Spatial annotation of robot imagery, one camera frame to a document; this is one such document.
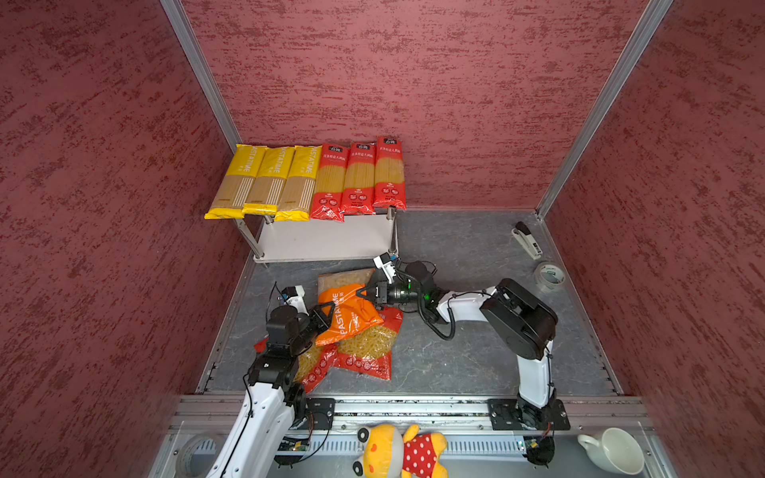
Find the red spaghetti pack large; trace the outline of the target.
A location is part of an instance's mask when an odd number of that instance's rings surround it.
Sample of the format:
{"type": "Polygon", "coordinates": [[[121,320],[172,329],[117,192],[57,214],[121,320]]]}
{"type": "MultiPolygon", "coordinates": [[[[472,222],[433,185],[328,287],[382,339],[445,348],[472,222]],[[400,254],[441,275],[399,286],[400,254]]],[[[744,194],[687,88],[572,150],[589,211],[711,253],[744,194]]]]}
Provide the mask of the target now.
{"type": "Polygon", "coordinates": [[[342,145],[322,146],[316,186],[311,206],[311,219],[344,221],[341,202],[345,188],[349,149],[342,145]]]}

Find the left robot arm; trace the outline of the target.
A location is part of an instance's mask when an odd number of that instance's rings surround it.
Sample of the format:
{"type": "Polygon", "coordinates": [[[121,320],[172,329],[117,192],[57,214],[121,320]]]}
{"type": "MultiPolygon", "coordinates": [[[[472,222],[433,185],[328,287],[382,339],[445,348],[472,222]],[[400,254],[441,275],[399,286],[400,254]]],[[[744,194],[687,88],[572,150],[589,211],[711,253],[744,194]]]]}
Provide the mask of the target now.
{"type": "Polygon", "coordinates": [[[270,313],[265,350],[243,376],[245,398],[209,477],[265,477],[288,430],[305,416],[299,357],[329,330],[334,305],[292,304],[270,313]]]}

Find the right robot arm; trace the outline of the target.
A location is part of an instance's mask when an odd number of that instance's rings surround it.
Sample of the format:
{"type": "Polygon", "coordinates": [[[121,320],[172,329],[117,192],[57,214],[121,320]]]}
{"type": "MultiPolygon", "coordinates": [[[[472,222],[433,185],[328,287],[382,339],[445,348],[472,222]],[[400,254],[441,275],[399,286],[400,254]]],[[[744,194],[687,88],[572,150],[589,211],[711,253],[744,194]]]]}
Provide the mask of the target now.
{"type": "Polygon", "coordinates": [[[370,280],[356,296],[377,308],[413,306],[424,324],[450,341],[459,322],[486,322],[518,362],[519,386],[509,422],[540,430],[557,417],[551,350],[558,317],[540,299],[513,279],[504,278],[487,289],[455,292],[436,285],[436,268],[424,261],[400,267],[379,256],[376,267],[384,278],[370,280]]]}

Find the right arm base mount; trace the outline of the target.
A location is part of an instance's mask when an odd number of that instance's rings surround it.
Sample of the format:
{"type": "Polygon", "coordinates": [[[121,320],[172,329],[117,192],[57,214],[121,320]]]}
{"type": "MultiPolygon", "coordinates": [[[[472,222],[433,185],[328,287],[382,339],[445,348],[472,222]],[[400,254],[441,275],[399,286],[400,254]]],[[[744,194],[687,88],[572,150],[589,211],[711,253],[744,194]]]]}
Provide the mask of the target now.
{"type": "Polygon", "coordinates": [[[493,430],[569,431],[567,411],[562,400],[551,398],[542,408],[521,398],[490,398],[488,415],[493,430]]]}

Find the orange pasta bag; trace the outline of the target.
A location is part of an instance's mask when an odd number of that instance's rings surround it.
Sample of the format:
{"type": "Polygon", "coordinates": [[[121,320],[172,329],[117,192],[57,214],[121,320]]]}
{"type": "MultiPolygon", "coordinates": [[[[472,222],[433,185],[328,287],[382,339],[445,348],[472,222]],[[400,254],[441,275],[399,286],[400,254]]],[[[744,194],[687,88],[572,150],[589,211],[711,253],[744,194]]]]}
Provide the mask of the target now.
{"type": "Polygon", "coordinates": [[[332,302],[335,308],[330,329],[316,338],[317,347],[350,339],[384,322],[374,304],[356,296],[356,290],[368,284],[374,272],[375,269],[359,269],[318,278],[318,302],[332,302]]]}

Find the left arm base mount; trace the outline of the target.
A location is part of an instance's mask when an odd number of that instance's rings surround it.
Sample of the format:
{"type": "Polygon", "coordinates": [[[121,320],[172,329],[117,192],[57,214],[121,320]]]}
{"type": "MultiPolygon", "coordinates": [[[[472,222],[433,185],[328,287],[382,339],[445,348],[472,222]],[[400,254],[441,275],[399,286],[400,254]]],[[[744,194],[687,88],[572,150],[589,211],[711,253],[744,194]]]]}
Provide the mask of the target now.
{"type": "Polygon", "coordinates": [[[334,398],[300,398],[294,406],[295,417],[290,430],[330,430],[336,404],[334,398]]]}

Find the red macaroni bag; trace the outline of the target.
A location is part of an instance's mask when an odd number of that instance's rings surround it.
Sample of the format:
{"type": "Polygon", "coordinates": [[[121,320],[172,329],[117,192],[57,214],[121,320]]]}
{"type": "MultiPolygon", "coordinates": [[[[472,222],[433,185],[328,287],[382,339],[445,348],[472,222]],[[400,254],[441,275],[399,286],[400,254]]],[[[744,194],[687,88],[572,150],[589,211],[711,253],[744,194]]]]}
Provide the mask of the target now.
{"type": "Polygon", "coordinates": [[[392,379],[392,348],[400,334],[404,314],[395,308],[380,311],[382,324],[339,342],[335,366],[380,380],[392,379]]]}
{"type": "Polygon", "coordinates": [[[245,376],[245,384],[281,388],[286,396],[296,390],[312,392],[334,366],[337,354],[335,346],[315,345],[293,353],[288,346],[271,344],[268,338],[254,348],[257,356],[245,376]]]}

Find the yellow spaghetti pack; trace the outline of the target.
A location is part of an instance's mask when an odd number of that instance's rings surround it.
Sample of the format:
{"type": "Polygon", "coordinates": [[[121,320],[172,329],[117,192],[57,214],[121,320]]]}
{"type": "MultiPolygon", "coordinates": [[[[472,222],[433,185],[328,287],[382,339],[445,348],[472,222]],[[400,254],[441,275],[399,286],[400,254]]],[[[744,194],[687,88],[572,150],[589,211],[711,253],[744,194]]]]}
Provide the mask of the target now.
{"type": "Polygon", "coordinates": [[[275,215],[276,221],[308,221],[322,147],[296,147],[275,215]]]}
{"type": "Polygon", "coordinates": [[[244,203],[253,187],[268,147],[237,145],[236,153],[204,218],[243,219],[244,203]]]}
{"type": "Polygon", "coordinates": [[[267,149],[243,212],[254,215],[275,215],[292,165],[296,147],[267,149]]]}

